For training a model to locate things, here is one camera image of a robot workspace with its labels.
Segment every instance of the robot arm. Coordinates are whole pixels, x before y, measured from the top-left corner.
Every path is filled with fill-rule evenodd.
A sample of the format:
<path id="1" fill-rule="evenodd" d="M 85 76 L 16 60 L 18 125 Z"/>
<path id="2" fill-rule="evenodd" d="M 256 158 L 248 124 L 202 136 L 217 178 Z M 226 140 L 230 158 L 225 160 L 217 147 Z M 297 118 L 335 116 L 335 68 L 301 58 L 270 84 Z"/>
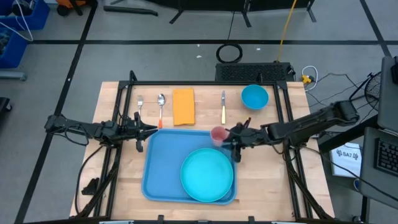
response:
<path id="1" fill-rule="evenodd" d="M 137 139 L 137 150 L 143 151 L 141 141 L 157 132 L 157 126 L 144 124 L 138 112 L 134 113 L 134 120 L 126 119 L 125 125 L 118 125 L 114 121 L 101 123 L 83 123 L 67 119 L 63 115 L 49 116 L 44 126 L 48 133 L 74 133 L 99 141 L 102 146 L 115 147 L 123 140 Z"/>
<path id="2" fill-rule="evenodd" d="M 318 134 L 334 125 L 348 126 L 355 124 L 359 115 L 350 101 L 338 101 L 319 111 L 295 119 L 288 123 L 272 123 L 261 125 L 260 129 L 249 128 L 250 118 L 238 123 L 229 131 L 225 142 L 231 142 L 232 157 L 241 161 L 241 149 L 260 145 L 280 144 L 286 139 L 290 145 L 297 147 L 306 143 L 310 136 Z"/>

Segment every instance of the fork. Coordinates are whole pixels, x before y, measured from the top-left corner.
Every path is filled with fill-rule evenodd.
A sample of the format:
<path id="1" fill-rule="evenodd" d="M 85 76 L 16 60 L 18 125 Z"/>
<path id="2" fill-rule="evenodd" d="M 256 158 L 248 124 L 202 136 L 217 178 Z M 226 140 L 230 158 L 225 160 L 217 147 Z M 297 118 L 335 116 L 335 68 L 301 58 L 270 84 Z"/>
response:
<path id="1" fill-rule="evenodd" d="M 144 99 L 141 95 L 138 96 L 138 114 L 141 115 L 141 107 L 144 104 Z"/>

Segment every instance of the teal plate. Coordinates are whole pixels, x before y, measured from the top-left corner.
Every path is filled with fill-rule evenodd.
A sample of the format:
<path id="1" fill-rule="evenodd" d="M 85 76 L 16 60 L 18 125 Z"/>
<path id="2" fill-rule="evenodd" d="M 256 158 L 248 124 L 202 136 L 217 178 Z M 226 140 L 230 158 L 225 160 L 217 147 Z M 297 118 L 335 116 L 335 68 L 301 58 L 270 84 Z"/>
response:
<path id="1" fill-rule="evenodd" d="M 234 179 L 231 162 L 215 149 L 192 152 L 181 166 L 181 183 L 189 196 L 215 202 L 226 195 Z"/>

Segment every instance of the wooden table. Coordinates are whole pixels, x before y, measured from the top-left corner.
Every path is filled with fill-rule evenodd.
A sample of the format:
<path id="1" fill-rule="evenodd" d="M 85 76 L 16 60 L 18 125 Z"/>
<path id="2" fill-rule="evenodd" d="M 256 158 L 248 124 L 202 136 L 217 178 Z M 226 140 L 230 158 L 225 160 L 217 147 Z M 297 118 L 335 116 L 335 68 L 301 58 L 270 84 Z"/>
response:
<path id="1" fill-rule="evenodd" d="M 112 118 L 118 82 L 104 82 L 99 93 L 94 115 L 94 122 L 106 121 Z M 172 90 L 176 88 L 193 87 L 195 92 L 194 126 L 173 127 Z M 259 128 L 261 124 L 278 122 L 274 92 L 271 86 L 265 86 L 270 97 L 269 104 L 260 111 L 249 111 L 241 102 L 243 86 L 134 86 L 131 96 L 129 116 L 137 111 L 137 96 L 144 97 L 141 117 L 146 124 L 157 125 L 159 121 L 159 105 L 157 95 L 163 93 L 166 104 L 163 107 L 163 124 L 165 128 L 210 130 L 221 125 L 221 92 L 226 92 L 226 124 L 231 128 L 238 121 L 244 122 L 251 117 L 250 127 Z M 302 83 L 288 83 L 290 103 L 294 118 L 309 114 L 307 99 Z M 280 90 L 284 120 L 287 121 L 283 94 Z M 238 164 L 238 193 L 235 200 L 225 206 L 155 202 L 145 198 L 141 192 L 142 174 L 146 159 L 144 152 L 138 153 L 136 141 L 125 141 L 121 156 L 118 182 L 113 203 L 112 219 L 156 220 L 158 215 L 164 215 L 165 220 L 248 220 L 254 216 L 257 221 L 294 220 L 292 200 L 290 196 L 288 174 L 282 157 L 270 146 L 258 146 L 242 151 L 242 161 Z M 308 146 L 317 148 L 314 140 Z M 86 148 L 85 159 L 98 148 L 98 142 L 90 141 Z M 88 182 L 101 175 L 105 149 L 88 161 L 80 180 L 80 190 Z M 309 191 L 325 211 L 334 216 L 325 173 L 320 156 L 308 150 L 301 150 L 303 168 L 307 178 Z M 301 216 L 305 217 L 302 194 L 297 188 L 300 201 Z M 101 214 L 104 215 L 108 193 L 104 195 Z M 80 210 L 88 203 L 91 196 L 79 195 Z M 75 214 L 72 206 L 71 215 Z"/>

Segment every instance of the butter knife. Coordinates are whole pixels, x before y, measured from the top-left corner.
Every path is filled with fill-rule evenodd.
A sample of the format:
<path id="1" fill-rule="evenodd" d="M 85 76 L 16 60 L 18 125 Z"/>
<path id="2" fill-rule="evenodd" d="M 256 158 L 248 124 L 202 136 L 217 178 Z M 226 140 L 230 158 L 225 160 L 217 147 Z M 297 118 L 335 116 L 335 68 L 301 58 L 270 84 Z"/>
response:
<path id="1" fill-rule="evenodd" d="M 225 90 L 223 91 L 223 94 L 221 95 L 221 105 L 223 106 L 223 112 L 221 115 L 221 124 L 225 124 Z"/>

